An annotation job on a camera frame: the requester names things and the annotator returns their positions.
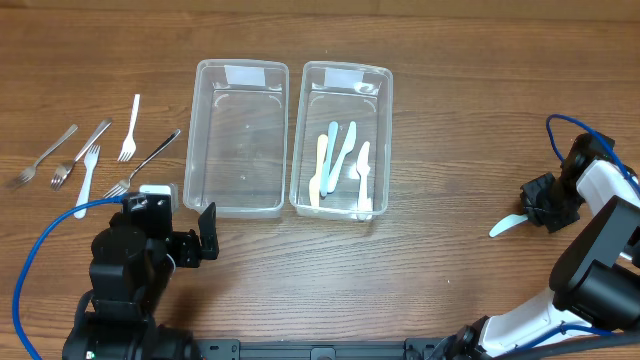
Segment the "dark handled metal fork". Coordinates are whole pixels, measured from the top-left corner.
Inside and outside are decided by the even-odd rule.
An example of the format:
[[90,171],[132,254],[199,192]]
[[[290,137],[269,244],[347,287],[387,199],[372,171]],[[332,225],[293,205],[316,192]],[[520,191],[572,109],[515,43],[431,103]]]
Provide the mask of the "dark handled metal fork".
[[179,135],[180,129],[176,129],[167,139],[165,139],[149,156],[147,156],[131,173],[127,178],[118,181],[111,189],[109,189],[104,195],[104,198],[116,197],[125,194],[130,188],[131,183],[135,175],[146,166],[151,160],[158,156],[165,148],[167,148]]

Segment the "white plastic knife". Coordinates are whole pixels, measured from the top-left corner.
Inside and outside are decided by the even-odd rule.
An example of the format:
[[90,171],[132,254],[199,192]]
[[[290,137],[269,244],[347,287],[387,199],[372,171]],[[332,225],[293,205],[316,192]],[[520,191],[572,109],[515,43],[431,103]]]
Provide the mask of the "white plastic knife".
[[360,177],[358,202],[357,202],[357,209],[360,212],[372,211],[371,200],[368,197],[368,175],[370,172],[370,166],[368,165],[369,152],[370,152],[370,142],[365,141],[359,151],[357,162],[356,162],[356,171]]
[[333,193],[335,191],[344,160],[346,156],[353,151],[356,137],[357,124],[355,121],[351,121],[338,158],[329,174],[328,193]]

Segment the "light blue plastic knife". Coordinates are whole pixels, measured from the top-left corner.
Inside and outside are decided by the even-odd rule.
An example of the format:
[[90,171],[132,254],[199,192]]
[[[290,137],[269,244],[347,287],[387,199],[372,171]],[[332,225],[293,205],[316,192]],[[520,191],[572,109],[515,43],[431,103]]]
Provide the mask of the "light blue plastic knife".
[[333,150],[334,150],[335,141],[337,138],[338,129],[339,129],[339,125],[336,121],[332,121],[329,123],[326,156],[323,164],[322,177],[321,177],[321,183],[320,183],[320,195],[322,197],[325,197],[328,193],[328,182],[329,182],[331,161],[333,157]]

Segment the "cream yellow plastic knife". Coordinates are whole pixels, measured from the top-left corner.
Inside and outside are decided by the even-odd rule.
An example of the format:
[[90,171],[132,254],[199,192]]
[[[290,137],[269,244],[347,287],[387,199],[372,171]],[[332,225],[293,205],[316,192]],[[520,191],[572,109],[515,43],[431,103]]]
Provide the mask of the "cream yellow plastic knife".
[[314,175],[309,181],[309,198],[312,207],[317,208],[320,203],[320,185],[322,180],[323,166],[328,146],[328,136],[321,134],[318,136],[316,144],[316,166]]

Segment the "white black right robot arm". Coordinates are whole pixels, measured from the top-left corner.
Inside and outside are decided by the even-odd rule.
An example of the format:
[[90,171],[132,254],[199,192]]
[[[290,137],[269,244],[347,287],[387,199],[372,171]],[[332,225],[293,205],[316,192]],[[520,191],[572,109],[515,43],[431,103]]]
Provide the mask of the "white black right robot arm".
[[639,262],[639,195],[632,169],[616,164],[613,139],[579,135],[561,162],[521,187],[522,219],[556,232],[592,220],[555,263],[541,293],[503,315],[483,317],[442,340],[434,359],[521,359],[614,344],[639,328],[639,276],[617,262]]

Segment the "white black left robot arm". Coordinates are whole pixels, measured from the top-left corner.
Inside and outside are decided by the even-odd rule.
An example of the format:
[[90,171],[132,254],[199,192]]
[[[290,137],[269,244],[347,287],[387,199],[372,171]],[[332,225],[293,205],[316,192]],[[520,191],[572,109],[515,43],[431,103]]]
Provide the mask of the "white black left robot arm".
[[215,204],[200,214],[197,229],[179,232],[166,194],[129,193],[115,201],[121,211],[91,244],[92,288],[78,303],[63,358],[202,359],[191,331],[159,325],[154,313],[177,268],[217,259]]

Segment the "teal plastic knife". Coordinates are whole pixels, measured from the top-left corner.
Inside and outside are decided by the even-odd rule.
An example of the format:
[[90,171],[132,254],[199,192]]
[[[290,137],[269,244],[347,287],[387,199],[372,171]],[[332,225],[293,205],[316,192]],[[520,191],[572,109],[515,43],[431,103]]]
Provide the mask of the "teal plastic knife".
[[524,222],[528,221],[528,216],[525,214],[510,214],[505,216],[503,219],[501,219],[500,221],[498,221],[489,231],[489,236],[491,238],[494,238],[498,235],[500,235],[501,233],[517,226],[520,225]]

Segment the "white plastic fork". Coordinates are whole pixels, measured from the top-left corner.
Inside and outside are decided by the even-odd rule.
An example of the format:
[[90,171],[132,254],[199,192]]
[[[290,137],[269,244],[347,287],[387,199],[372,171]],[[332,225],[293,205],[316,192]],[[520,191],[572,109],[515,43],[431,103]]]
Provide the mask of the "white plastic fork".
[[122,147],[121,147],[121,152],[117,158],[118,162],[127,162],[129,161],[137,147],[136,147],[136,143],[134,140],[134,131],[135,131],[135,127],[136,127],[136,122],[138,119],[138,113],[139,113],[139,106],[140,106],[140,99],[141,99],[141,95],[140,94],[135,94],[134,95],[134,99],[133,99],[133,104],[132,104],[132,109],[131,109],[131,115],[130,115],[130,121],[129,121],[129,128],[128,128],[128,132],[127,135],[122,143]]
[[101,147],[99,145],[92,145],[84,157],[86,173],[76,202],[77,206],[86,204],[89,201],[92,177],[98,163],[100,149]]

